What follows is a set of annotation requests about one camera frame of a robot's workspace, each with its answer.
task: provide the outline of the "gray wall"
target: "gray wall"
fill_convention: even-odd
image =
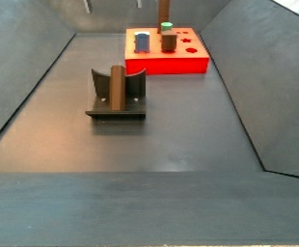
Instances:
[[[0,0],[0,129],[72,36],[41,0]]]
[[[76,32],[124,33],[129,26],[153,26],[157,22],[157,3],[141,0],[92,0],[93,13],[86,14],[82,0],[44,0]],[[191,25],[200,31],[229,0],[171,0],[169,20],[175,25]]]
[[[265,169],[299,176],[299,15],[232,0],[201,36]]]

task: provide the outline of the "red base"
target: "red base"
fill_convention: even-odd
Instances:
[[[133,32],[147,31],[149,36],[149,53],[133,53]],[[205,73],[208,54],[192,28],[173,28],[177,33],[176,50],[172,53],[161,51],[161,35],[156,28],[128,29],[125,47],[127,74]]]
[[[208,58],[169,58],[125,60],[127,74],[205,73]]]

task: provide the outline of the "gray floor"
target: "gray floor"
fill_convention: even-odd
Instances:
[[[263,173],[215,67],[148,76],[144,122],[94,122],[78,35],[0,137],[0,246],[299,244],[299,179]]]
[[[109,73],[123,62],[124,36],[73,40],[0,139],[0,173],[257,172],[212,65],[207,74],[148,76],[145,121],[92,121],[90,68]]]

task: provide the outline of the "cylinder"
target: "cylinder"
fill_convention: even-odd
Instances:
[[[169,0],[159,0],[157,34],[161,33],[161,23],[168,22]]]

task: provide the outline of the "hole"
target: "hole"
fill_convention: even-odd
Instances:
[[[195,49],[195,48],[187,48],[185,51],[189,52],[189,53],[196,53],[197,52],[197,49]]]
[[[183,42],[191,42],[192,40],[191,39],[183,39],[181,41]]]

